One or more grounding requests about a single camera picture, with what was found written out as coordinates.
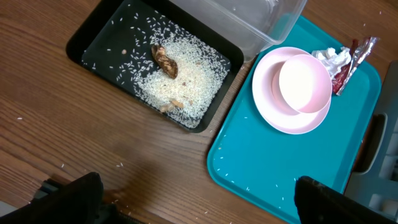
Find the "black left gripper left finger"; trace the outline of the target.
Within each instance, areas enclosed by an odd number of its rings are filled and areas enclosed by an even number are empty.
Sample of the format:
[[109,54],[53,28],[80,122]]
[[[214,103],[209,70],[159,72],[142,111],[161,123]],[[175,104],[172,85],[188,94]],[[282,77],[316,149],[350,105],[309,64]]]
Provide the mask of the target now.
[[80,177],[57,190],[44,185],[40,198],[1,217],[1,224],[94,223],[103,199],[104,187],[96,172]]

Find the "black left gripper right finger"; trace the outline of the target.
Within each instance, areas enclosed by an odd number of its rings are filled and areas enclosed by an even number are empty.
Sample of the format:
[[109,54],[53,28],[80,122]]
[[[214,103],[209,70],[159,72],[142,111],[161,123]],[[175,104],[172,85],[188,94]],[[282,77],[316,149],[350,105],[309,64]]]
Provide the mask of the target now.
[[394,224],[309,176],[295,183],[294,203],[302,224]]

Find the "pink plate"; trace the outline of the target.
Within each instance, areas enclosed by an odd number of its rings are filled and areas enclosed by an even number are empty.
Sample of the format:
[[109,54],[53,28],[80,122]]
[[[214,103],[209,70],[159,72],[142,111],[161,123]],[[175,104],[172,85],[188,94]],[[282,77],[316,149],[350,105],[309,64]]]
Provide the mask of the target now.
[[262,117],[277,130],[287,134],[305,134],[317,128],[326,118],[331,99],[321,111],[299,113],[283,99],[279,89],[279,73],[286,60],[295,55],[311,55],[295,47],[281,47],[263,56],[252,78],[254,102]]

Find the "pink bowl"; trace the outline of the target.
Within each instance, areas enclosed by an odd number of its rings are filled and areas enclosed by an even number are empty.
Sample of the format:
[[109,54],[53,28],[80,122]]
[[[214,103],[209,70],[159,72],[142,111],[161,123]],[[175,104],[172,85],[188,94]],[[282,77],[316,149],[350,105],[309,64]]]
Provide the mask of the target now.
[[331,99],[332,83],[325,66],[311,55],[295,55],[283,64],[279,89],[285,102],[299,113],[321,111]]

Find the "white tissue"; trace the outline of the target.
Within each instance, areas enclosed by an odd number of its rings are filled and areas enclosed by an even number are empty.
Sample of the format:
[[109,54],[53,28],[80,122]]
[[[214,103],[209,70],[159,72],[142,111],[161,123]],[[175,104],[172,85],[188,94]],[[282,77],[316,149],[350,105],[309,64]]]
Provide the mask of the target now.
[[342,47],[340,53],[332,47],[326,50],[314,50],[312,56],[317,58],[327,69],[330,78],[333,79],[342,68],[351,61],[350,48]]

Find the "rice and food waste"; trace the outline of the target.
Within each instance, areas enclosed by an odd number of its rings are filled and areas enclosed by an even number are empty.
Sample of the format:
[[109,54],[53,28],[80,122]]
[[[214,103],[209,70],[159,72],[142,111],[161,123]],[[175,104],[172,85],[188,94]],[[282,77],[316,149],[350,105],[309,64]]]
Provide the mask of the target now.
[[195,128],[231,69],[224,55],[157,11],[116,16],[82,64],[186,128]]

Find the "red foil snack wrapper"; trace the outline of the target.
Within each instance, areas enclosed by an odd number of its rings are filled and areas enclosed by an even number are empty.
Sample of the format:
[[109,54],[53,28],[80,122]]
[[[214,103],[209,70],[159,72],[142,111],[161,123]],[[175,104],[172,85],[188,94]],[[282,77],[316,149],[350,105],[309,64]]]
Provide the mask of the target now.
[[379,37],[365,37],[362,41],[353,39],[349,49],[351,61],[341,68],[332,79],[333,93],[340,96],[348,84],[349,80],[357,70],[359,65],[364,62],[366,57],[371,54],[374,46],[379,42]]

